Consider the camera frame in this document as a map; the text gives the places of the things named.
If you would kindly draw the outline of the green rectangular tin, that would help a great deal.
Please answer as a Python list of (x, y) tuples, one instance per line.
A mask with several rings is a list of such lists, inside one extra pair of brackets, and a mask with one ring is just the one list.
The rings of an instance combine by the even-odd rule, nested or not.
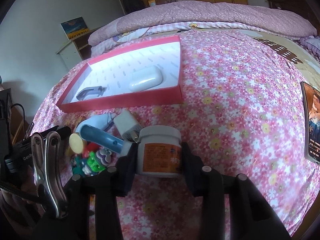
[(87, 174), (83, 171), (86, 165), (86, 158), (83, 158), (82, 155), (75, 154), (71, 157), (71, 167), (72, 167), (72, 174), (78, 174), (82, 177), (86, 177)]

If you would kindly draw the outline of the white earbuds case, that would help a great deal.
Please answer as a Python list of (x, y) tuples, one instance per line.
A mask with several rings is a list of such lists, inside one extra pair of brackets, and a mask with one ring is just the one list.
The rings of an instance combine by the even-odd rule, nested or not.
[(145, 67), (129, 76), (129, 90), (141, 92), (160, 85), (162, 81), (163, 75), (158, 67)]

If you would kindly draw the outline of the white wall charger plug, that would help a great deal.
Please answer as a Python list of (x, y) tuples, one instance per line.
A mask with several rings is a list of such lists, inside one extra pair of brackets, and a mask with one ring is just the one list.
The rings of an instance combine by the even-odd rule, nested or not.
[(113, 119), (113, 122), (124, 140), (139, 142), (142, 126), (129, 110), (123, 110)]

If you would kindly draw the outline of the white jar orange label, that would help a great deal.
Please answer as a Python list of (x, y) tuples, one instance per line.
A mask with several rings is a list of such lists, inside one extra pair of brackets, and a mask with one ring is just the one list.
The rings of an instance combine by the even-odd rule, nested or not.
[(180, 175), (181, 133), (170, 126), (148, 126), (139, 133), (137, 173), (157, 178)]

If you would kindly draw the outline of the blue inhaler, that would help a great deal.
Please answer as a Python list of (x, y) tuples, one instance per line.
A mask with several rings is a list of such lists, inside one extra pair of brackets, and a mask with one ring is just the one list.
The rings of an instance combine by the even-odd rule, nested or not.
[(111, 150), (114, 153), (121, 153), (123, 148), (123, 140), (93, 126), (84, 125), (80, 129), (80, 137), (82, 139), (93, 142), (104, 148)]

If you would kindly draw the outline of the dark wooden headboard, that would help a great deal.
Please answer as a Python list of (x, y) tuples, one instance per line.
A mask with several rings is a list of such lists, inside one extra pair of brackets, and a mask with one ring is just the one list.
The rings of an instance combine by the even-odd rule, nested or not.
[(271, 9), (280, 9), (294, 12), (308, 20), (316, 29), (319, 29), (319, 19), (308, 5), (306, 0), (267, 0)]

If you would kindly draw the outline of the metal spring clamp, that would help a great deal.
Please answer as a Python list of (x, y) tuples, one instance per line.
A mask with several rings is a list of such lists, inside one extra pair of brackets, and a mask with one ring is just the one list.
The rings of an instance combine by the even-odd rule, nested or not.
[(31, 136), (31, 154), (36, 193), (44, 211), (55, 218), (67, 215), (67, 198), (63, 191), (59, 169), (60, 135), (51, 131), (44, 138), (40, 133)]

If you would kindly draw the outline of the white purple pillow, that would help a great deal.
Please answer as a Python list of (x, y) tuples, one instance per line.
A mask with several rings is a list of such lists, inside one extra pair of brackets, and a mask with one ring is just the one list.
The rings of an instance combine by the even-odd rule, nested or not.
[(298, 41), (298, 43), (319, 62), (320, 60), (320, 37), (319, 36), (303, 37)]

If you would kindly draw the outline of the white bedside shelf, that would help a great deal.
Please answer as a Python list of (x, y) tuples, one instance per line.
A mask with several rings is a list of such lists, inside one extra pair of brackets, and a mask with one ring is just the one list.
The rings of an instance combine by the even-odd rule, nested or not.
[(56, 52), (68, 70), (91, 57), (91, 46), (88, 43), (88, 39), (96, 30), (97, 28), (72, 38)]

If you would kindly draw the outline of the light blue oval case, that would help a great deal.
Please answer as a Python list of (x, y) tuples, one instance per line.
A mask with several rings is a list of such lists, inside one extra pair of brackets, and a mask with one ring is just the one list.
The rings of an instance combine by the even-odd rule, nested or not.
[(77, 128), (75, 129), (76, 133), (79, 133), (82, 126), (89, 125), (95, 128), (98, 128), (103, 131), (108, 131), (114, 124), (113, 120), (117, 115), (115, 113), (106, 113), (101, 115), (93, 115), (90, 118), (82, 121), (78, 124)]

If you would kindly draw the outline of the blue yellow picture card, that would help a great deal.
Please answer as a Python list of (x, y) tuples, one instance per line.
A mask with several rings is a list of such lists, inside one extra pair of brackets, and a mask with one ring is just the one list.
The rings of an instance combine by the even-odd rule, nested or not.
[(74, 18), (60, 24), (69, 40), (89, 32), (83, 17)]

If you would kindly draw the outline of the grey metal clip tool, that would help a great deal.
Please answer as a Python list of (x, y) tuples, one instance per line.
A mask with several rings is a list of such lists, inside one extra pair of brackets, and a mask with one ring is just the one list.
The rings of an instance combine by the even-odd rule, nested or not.
[(87, 96), (95, 95), (96, 97), (102, 96), (105, 91), (103, 86), (87, 87), (82, 89), (77, 95), (76, 99), (78, 101), (84, 100)]

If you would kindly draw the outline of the pink floral bed sheet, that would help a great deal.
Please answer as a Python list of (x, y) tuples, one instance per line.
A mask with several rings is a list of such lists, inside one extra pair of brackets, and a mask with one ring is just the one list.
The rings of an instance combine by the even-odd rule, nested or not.
[[(319, 165), (304, 158), (305, 126), (300, 82), (319, 89), (319, 63), (290, 40), (240, 30), (178, 33), (183, 63), (181, 105), (143, 106), (130, 111), (143, 127), (173, 126), (193, 154), (222, 174), (246, 174), (291, 236), (319, 192)], [(266, 42), (285, 49), (277, 54)], [(33, 132), (55, 125), (71, 129), (94, 114), (119, 109), (63, 113), (56, 103), (77, 64), (44, 99)], [(183, 178), (136, 176), (132, 191), (118, 198), (124, 239), (197, 239), (201, 200)]]

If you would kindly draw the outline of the pink folded quilt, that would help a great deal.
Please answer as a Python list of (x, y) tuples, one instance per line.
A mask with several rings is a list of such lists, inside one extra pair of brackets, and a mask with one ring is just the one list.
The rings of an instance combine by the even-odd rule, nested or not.
[(156, 5), (120, 17), (91, 34), (88, 44), (94, 47), (128, 31), (187, 21), (244, 23), (292, 38), (317, 34), (316, 28), (308, 20), (291, 11), (191, 0)]

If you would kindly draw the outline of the portrait book cover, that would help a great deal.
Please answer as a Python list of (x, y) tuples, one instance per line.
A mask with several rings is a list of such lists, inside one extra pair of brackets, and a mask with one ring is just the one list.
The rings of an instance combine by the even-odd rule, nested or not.
[(305, 115), (305, 153), (304, 157), (319, 165), (319, 90), (302, 81), (300, 83), (303, 95)]

